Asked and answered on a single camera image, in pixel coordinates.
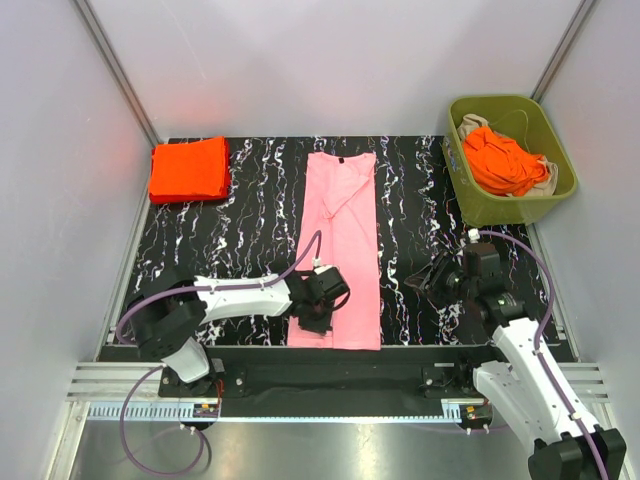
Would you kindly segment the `pink t shirt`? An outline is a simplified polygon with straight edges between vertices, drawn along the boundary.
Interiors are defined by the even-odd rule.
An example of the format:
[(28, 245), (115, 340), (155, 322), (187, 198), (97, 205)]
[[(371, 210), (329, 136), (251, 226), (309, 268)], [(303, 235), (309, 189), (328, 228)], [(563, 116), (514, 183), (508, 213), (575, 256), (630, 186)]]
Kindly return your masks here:
[(289, 321), (287, 345), (302, 348), (378, 350), (381, 298), (375, 190), (376, 156), (308, 155), (297, 255), (316, 231), (322, 232), (319, 257), (335, 265), (350, 288), (350, 298), (331, 315), (325, 335), (304, 331)]

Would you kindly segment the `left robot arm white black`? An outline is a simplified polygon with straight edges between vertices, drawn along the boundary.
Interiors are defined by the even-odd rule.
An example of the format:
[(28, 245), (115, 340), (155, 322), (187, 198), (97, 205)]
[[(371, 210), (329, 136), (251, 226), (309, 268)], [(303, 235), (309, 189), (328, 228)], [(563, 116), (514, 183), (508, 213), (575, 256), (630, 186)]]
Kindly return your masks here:
[(233, 317), (293, 316), (302, 330), (325, 335), (349, 297), (332, 265), (249, 279), (194, 276), (176, 268), (141, 288), (123, 320), (142, 360), (163, 363), (190, 393), (203, 396), (214, 388), (216, 372), (195, 339), (200, 326)]

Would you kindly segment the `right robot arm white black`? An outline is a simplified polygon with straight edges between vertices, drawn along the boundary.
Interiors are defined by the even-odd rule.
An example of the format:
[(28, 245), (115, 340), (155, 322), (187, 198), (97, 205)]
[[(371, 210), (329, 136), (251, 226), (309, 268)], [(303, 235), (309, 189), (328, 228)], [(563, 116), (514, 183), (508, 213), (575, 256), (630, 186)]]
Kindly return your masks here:
[(467, 361), (451, 378), (466, 396), (482, 395), (528, 452), (533, 479), (617, 479), (627, 445), (588, 411), (529, 317), (507, 287), (501, 257), (490, 243), (471, 243), (460, 255), (439, 253), (406, 285), (439, 306), (462, 303), (498, 352)]

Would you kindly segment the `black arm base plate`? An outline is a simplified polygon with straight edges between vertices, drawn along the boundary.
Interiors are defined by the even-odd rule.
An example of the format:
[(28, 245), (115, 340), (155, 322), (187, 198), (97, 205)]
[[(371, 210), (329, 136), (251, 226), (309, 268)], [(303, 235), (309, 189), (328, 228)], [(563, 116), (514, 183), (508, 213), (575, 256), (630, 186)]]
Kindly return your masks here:
[(472, 370), (506, 357), (489, 345), (384, 347), (347, 351), (287, 347), (211, 347), (212, 372), (188, 384), (166, 369), (159, 394), (167, 398), (206, 397), (224, 386), (226, 398), (264, 392), (398, 393), (417, 398), (474, 398)]

